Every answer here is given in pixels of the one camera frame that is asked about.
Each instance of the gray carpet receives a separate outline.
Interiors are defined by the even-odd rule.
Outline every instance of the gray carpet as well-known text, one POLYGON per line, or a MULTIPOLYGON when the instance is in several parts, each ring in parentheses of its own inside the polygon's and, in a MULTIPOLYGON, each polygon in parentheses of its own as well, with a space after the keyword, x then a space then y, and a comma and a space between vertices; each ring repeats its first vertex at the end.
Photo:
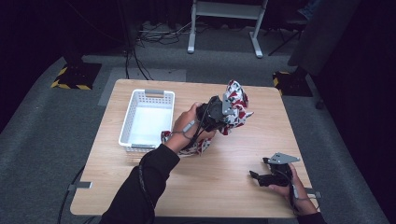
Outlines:
MULTIPOLYGON (((207 30, 198 34, 196 51, 187 53, 188 36, 172 45, 144 43, 136 55, 154 71, 179 71, 178 81, 273 86, 275 71, 293 71, 287 61, 296 41, 268 57, 280 38, 276 32, 259 35, 264 57, 257 59, 248 40, 249 29, 240 32, 207 30)), ((0 135, 0 223, 55 223, 67 186, 85 164, 112 83, 124 77, 125 59, 119 55, 90 55, 86 63, 103 66, 92 91, 50 88, 65 61, 48 68, 30 89, 8 126, 0 135)), ((131 62, 130 76, 137 76, 131 62)), ((318 91, 309 81, 314 97, 283 96, 297 143, 311 182, 323 194, 320 209, 328 223, 388 223, 326 109, 316 110, 318 91)), ((87 217, 69 212, 73 195, 66 200, 63 223, 83 223, 87 217)), ((264 223, 251 218, 165 218, 156 223, 264 223)), ((271 224, 296 223, 295 219, 270 219, 271 224)))

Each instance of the cart leg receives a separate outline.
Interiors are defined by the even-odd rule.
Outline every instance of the cart leg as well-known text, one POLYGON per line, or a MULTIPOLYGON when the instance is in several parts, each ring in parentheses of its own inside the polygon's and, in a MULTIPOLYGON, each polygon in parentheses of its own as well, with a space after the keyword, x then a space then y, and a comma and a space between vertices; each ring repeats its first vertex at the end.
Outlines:
POLYGON ((194 46, 195 46, 195 18, 197 12, 197 1, 194 0, 192 3, 191 9, 191 30, 190 30, 190 39, 189 39, 189 47, 187 48, 188 53, 194 53, 194 46))
POLYGON ((260 31, 262 25, 262 18, 264 17, 265 9, 267 7, 268 0, 262 1, 262 9, 260 10, 259 18, 256 21, 256 27, 253 32, 249 32, 251 43, 253 44, 254 51, 258 58, 262 58, 262 49, 260 48, 259 42, 257 41, 257 34, 260 31))

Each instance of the hand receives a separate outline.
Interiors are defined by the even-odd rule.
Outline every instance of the hand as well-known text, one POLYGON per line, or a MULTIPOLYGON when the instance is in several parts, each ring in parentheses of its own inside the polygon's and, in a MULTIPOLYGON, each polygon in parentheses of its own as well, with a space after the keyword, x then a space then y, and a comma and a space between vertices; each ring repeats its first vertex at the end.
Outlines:
MULTIPOLYGON (((294 205, 300 212, 300 215, 303 216, 303 215, 310 215, 317 213, 318 212, 317 208, 314 206, 311 200, 309 200, 308 194, 306 193, 303 183, 301 182, 300 178, 297 176, 296 168, 291 163, 289 163, 289 167, 293 175, 291 183, 297 189, 297 193, 298 193, 298 199, 294 198, 293 201, 294 201, 294 205)), ((290 186, 281 187, 278 185, 270 185, 268 186, 268 188, 272 189, 276 193, 285 197, 285 199, 288 202, 290 201, 290 197, 294 197, 294 195, 290 196, 290 186)))
MULTIPOLYGON (((168 141, 165 142, 165 145, 178 153, 183 147, 189 144, 191 138, 194 136, 198 129, 198 122, 196 119, 196 110, 197 107, 202 105, 201 103, 195 103, 191 106, 190 110, 181 113, 180 117, 175 121, 175 125, 173 127, 173 134, 169 138, 168 141), (183 134, 183 129, 192 121, 195 120, 195 123, 190 127, 190 129, 183 134)), ((206 132, 203 131, 197 142, 201 141, 205 138, 212 138, 215 136, 216 131, 206 132)))

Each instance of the wooden table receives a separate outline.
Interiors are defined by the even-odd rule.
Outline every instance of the wooden table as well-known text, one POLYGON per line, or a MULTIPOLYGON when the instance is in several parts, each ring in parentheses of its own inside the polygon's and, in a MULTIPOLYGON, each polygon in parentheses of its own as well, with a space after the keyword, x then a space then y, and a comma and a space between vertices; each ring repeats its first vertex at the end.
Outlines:
MULTIPOLYGON (((282 152, 301 158, 295 162, 299 177, 311 187, 304 161, 279 92, 275 88, 244 86, 254 114, 228 136, 218 133, 202 155, 182 158, 172 171, 156 207, 158 217, 294 217, 282 197, 259 187, 249 170, 269 174, 262 162, 282 152)), ((175 93, 174 121, 194 102, 207 103, 222 95, 224 85, 118 80, 111 94, 91 154, 80 181, 90 189, 77 189, 71 204, 75 215, 100 216, 109 207, 120 185, 136 165, 135 153, 118 143, 125 112, 134 89, 175 93)))

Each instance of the shelf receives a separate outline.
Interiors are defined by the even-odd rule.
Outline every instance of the shelf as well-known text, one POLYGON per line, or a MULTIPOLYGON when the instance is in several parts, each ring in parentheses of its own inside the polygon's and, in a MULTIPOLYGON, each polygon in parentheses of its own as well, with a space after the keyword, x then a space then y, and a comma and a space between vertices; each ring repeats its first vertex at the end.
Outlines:
POLYGON ((257 20, 262 6, 197 2, 196 15, 257 20))

